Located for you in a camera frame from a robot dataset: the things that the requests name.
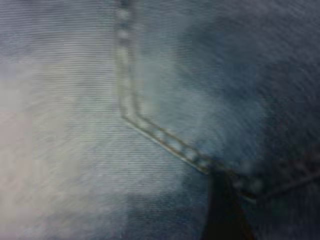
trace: blue denim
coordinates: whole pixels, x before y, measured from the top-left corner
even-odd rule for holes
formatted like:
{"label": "blue denim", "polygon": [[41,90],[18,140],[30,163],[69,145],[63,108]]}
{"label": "blue denim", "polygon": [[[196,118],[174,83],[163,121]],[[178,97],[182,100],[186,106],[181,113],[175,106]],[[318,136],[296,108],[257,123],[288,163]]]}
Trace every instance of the blue denim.
{"label": "blue denim", "polygon": [[318,11],[0,0],[0,240],[199,240],[217,169],[257,239],[318,239]]}

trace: seam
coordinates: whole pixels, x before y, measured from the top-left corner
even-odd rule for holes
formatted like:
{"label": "seam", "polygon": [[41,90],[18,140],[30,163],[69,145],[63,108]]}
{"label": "seam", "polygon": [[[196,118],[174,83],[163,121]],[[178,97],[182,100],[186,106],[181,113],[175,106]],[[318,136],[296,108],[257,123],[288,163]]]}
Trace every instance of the seam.
{"label": "seam", "polygon": [[[120,111],[122,118],[127,123],[137,129],[141,134],[164,147],[167,151],[182,159],[189,165],[196,168],[203,174],[210,174],[214,170],[225,171],[234,183],[238,181],[245,186],[250,185],[251,179],[236,174],[232,169],[224,167],[218,160],[201,154],[197,149],[189,146],[177,136],[158,126],[150,119],[141,115],[140,103],[136,94],[136,82],[132,62],[135,53],[132,46],[133,33],[132,25],[135,21],[133,9],[134,0],[117,0],[116,10],[116,65],[117,65],[117,84],[119,92]],[[311,176],[304,175],[297,181],[283,181],[278,186],[269,186],[264,193],[256,195],[247,194],[246,188],[238,189],[239,194],[251,203],[258,200],[266,200],[274,195],[283,193],[294,187],[301,186],[315,178],[320,177],[320,171],[311,173]]]}

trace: denim fabric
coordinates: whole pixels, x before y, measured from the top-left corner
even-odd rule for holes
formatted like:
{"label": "denim fabric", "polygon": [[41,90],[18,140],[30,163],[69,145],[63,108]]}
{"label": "denim fabric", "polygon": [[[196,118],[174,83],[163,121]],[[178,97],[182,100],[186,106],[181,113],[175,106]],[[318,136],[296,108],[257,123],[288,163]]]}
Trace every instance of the denim fabric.
{"label": "denim fabric", "polygon": [[198,240],[207,177],[129,127],[113,0],[0,1],[0,240]]}
{"label": "denim fabric", "polygon": [[203,173],[233,172],[252,199],[319,176],[317,3],[130,2],[130,122]]}
{"label": "denim fabric", "polygon": [[[212,169],[254,197],[316,177],[318,10],[0,0],[0,240],[199,240]],[[313,240],[319,200],[241,204],[258,239]]]}

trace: jeans pocket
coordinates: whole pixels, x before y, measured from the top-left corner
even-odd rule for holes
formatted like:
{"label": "jeans pocket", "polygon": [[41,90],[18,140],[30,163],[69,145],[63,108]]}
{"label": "jeans pocket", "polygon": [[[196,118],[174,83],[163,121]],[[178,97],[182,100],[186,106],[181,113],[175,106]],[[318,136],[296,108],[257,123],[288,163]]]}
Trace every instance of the jeans pocket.
{"label": "jeans pocket", "polygon": [[245,6],[121,0],[117,65],[127,122],[204,174],[227,171],[255,201],[320,174],[320,36],[308,9]]}

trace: light wash denim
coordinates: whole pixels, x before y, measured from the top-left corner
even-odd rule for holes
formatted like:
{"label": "light wash denim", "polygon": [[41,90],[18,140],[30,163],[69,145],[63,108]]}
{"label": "light wash denim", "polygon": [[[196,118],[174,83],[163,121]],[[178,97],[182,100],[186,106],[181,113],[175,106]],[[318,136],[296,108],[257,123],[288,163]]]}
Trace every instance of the light wash denim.
{"label": "light wash denim", "polygon": [[319,9],[0,0],[0,240],[200,240],[217,169],[319,239]]}

